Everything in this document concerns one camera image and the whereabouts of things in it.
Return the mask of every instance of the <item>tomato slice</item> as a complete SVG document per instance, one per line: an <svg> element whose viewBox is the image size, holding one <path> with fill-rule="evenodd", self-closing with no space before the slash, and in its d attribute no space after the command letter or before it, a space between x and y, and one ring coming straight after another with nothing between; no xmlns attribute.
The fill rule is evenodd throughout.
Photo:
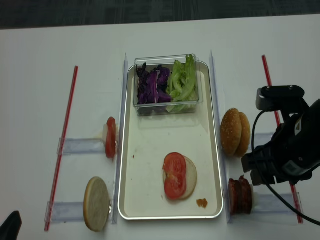
<svg viewBox="0 0 320 240"><path fill-rule="evenodd" d="M111 116L106 125L108 132L105 141L105 155L108 159L113 159L116 155L116 120Z"/></svg>
<svg viewBox="0 0 320 240"><path fill-rule="evenodd" d="M187 189L186 160L180 153L169 153L162 169L165 171L164 192L169 199L178 199Z"/></svg>

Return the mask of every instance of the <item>dark floor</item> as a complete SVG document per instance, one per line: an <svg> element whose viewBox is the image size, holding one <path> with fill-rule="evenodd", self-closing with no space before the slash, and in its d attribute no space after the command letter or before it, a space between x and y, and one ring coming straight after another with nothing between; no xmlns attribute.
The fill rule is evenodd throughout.
<svg viewBox="0 0 320 240"><path fill-rule="evenodd" d="M0 0L0 29L320 13L320 0Z"/></svg>

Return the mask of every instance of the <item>food item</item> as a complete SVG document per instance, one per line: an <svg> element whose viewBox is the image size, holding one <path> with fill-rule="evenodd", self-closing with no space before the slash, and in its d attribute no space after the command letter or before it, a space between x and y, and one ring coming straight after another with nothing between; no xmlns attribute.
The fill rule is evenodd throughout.
<svg viewBox="0 0 320 240"><path fill-rule="evenodd" d="M104 229L109 216L110 199L105 182L93 177L85 189L83 217L85 225L94 232Z"/></svg>
<svg viewBox="0 0 320 240"><path fill-rule="evenodd" d="M198 199L196 201L196 204L198 204L199 208L203 207L205 209L208 205L208 202L207 202L207 199L204 198L204 199Z"/></svg>
<svg viewBox="0 0 320 240"><path fill-rule="evenodd" d="M169 153L163 163L162 169L166 174L164 192L169 199L178 199L187 189L186 160L180 153Z"/></svg>
<svg viewBox="0 0 320 240"><path fill-rule="evenodd" d="M250 214L253 206L253 194L251 186L244 176L239 178L242 191L242 212L244 214Z"/></svg>
<svg viewBox="0 0 320 240"><path fill-rule="evenodd" d="M187 199L188 197L190 197L192 195L192 193L194 192L194 190L196 188L197 179L198 179L197 168L196 168L195 164L188 157L186 157L186 156L183 156L183 157L185 159L185 166L186 166L186 171L185 171L186 190L183 195L176 198L179 200ZM166 171L163 171L163 182L164 182L164 187L165 187L164 191L165 192L166 192L167 178L168 178L168 173Z"/></svg>
<svg viewBox="0 0 320 240"><path fill-rule="evenodd" d="M239 117L240 117L241 126L242 126L241 140L234 155L238 158L242 158L248 151L248 146L250 143L250 136L251 136L251 129L250 129L250 123L248 121L248 118L243 112L239 112Z"/></svg>
<svg viewBox="0 0 320 240"><path fill-rule="evenodd" d="M139 77L137 86L138 104L156 104L169 102L196 101L196 68L193 55L187 55L186 62L174 61L173 70L158 65L151 72L146 71L147 64L136 68ZM194 104L169 105L161 111L178 113L194 108Z"/></svg>
<svg viewBox="0 0 320 240"><path fill-rule="evenodd" d="M106 122L108 127L105 141L105 155L113 159L116 155L116 120L111 116Z"/></svg>
<svg viewBox="0 0 320 240"><path fill-rule="evenodd" d="M221 122L220 136L224 153L231 157L235 154L241 140L242 125L239 111L236 108L229 109Z"/></svg>
<svg viewBox="0 0 320 240"><path fill-rule="evenodd" d="M253 207L253 193L251 186L244 176L239 181L229 179L230 214L250 214Z"/></svg>

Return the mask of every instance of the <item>white table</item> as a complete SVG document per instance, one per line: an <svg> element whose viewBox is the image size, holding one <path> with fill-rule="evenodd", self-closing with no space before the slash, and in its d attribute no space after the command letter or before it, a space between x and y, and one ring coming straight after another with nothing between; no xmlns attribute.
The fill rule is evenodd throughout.
<svg viewBox="0 0 320 240"><path fill-rule="evenodd" d="M309 105L319 98L319 26L320 15L305 15L0 31L0 222L19 210L19 239L318 239L320 227L306 221L228 225L224 211L217 219L194 221L129 222L119 216L117 225L98 234L83 222L52 224L44 232L44 214L75 65L69 137L93 136L108 116L119 116L125 53L129 66L138 57L188 53L209 63L212 49L219 92L225 96L221 109L239 108L253 124L256 90L266 85L263 54L274 85L301 86ZM262 117L257 127L274 131L274 115ZM60 201L81 201L89 177L104 173L75 158L62 159L61 169ZM297 185L304 212L318 220L319 180L316 170L311 180Z"/></svg>

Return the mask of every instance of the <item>red stick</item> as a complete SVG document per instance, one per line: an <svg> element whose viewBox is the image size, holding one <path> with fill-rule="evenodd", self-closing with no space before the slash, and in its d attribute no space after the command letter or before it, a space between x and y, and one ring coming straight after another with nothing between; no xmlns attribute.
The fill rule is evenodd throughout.
<svg viewBox="0 0 320 240"><path fill-rule="evenodd" d="M270 73L269 73L269 68L268 68L268 64L267 64L266 55L263 55L263 56L262 56L262 62L263 62L263 67L264 67L265 76L266 76L266 82L267 82L268 86L272 86L272 82L271 82L271 77L270 77ZM276 124L277 124L277 126L279 127L279 125L280 125L280 117L279 117L278 111L275 111L275 112L274 112L274 116L275 116ZM295 207L295 209L297 209L299 212L301 212L301 207L300 207L299 200L298 200L298 197L297 197L297 189L296 189L296 186L290 184L290 187L291 187L291 192L292 192L292 195L293 195L294 207ZM304 221L303 221L303 218L302 218L301 216L298 216L298 215L297 215L296 217L298 218L298 223L299 223L299 224L302 224L302 223L304 222Z"/></svg>
<svg viewBox="0 0 320 240"><path fill-rule="evenodd" d="M77 75L78 75L78 66L74 67L74 72L73 72L73 79L72 79L72 84L71 84L71 89L70 89L70 95L69 95L69 102L68 102L68 107L66 109L65 113L65 119L64 119L64 126L63 126L63 131L62 131L62 136L61 136L61 149L63 149L64 143L65 143L65 138L67 134L67 128L68 128L68 123L69 123L69 116L70 116L70 110L71 110L71 104L72 104L72 99L74 97L74 92L75 92L75 87L76 87L76 80L77 80ZM54 172L54 178L53 178L53 184L52 184L52 190L51 190L51 196L50 196L50 203L53 203L55 201L55 195L56 195L56 188L57 188L57 183L58 183L58 175L59 175L59 170L60 170L60 164L61 164L61 159L62 155L58 155L58 158L56 160L56 166L55 166L55 172ZM51 209L49 211L49 220L51 219ZM50 228L50 222L45 223L44 231L48 232Z"/></svg>

